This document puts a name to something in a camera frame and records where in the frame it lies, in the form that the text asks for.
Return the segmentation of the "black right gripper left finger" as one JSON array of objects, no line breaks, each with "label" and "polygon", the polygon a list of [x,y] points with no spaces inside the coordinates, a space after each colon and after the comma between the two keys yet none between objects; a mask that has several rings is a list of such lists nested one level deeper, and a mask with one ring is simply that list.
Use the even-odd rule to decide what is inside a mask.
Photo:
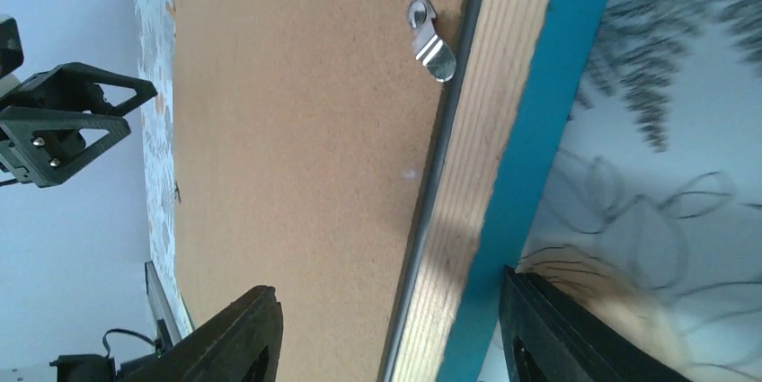
[{"label": "black right gripper left finger", "polygon": [[255,286],[126,380],[274,382],[283,329],[275,289]]}]

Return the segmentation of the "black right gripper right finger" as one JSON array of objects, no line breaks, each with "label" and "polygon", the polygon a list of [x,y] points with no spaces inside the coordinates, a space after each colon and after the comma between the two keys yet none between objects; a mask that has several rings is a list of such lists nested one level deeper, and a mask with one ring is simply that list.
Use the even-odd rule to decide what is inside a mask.
[{"label": "black right gripper right finger", "polygon": [[685,381],[533,272],[506,266],[499,304],[511,381]]}]

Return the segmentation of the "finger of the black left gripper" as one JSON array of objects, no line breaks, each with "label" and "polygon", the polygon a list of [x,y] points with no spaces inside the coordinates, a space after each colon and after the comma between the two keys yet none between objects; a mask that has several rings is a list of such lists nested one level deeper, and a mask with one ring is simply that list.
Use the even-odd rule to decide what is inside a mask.
[{"label": "finger of the black left gripper", "polygon": [[8,107],[1,111],[1,171],[15,183],[58,186],[129,134],[119,116]]},{"label": "finger of the black left gripper", "polygon": [[[114,105],[105,98],[105,85],[129,89],[134,95]],[[34,74],[2,95],[1,109],[13,106],[124,117],[157,95],[148,80],[71,62]]]}]

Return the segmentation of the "wooden picture frame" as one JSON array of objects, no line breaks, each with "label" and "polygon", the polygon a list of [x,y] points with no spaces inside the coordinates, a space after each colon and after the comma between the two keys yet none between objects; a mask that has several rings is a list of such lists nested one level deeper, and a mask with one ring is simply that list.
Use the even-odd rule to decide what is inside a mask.
[{"label": "wooden picture frame", "polygon": [[419,196],[387,264],[398,276],[378,379],[435,381],[465,335],[483,226],[506,150],[530,138],[539,153],[521,189],[542,189],[574,87],[606,0],[435,0],[440,32],[456,47],[454,79],[436,83],[408,63],[394,83],[430,105],[412,163]]}]

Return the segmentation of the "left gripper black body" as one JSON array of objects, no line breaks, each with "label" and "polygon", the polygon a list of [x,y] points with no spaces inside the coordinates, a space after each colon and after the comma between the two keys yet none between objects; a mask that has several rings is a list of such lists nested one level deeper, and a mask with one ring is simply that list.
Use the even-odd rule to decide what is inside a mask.
[{"label": "left gripper black body", "polygon": [[17,21],[1,15],[1,172],[12,178],[2,183],[24,183],[24,163],[20,155],[19,138],[14,134],[13,93],[21,84],[14,72],[22,66],[24,55]]}]

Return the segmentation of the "brown backing board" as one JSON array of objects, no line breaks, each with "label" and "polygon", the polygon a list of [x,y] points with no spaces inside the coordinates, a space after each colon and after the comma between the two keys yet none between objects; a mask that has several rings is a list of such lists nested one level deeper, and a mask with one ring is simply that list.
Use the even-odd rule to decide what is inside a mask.
[{"label": "brown backing board", "polygon": [[[374,381],[438,112],[411,0],[173,0],[175,275],[195,324],[255,285],[280,381]],[[462,0],[431,0],[456,39]]]}]

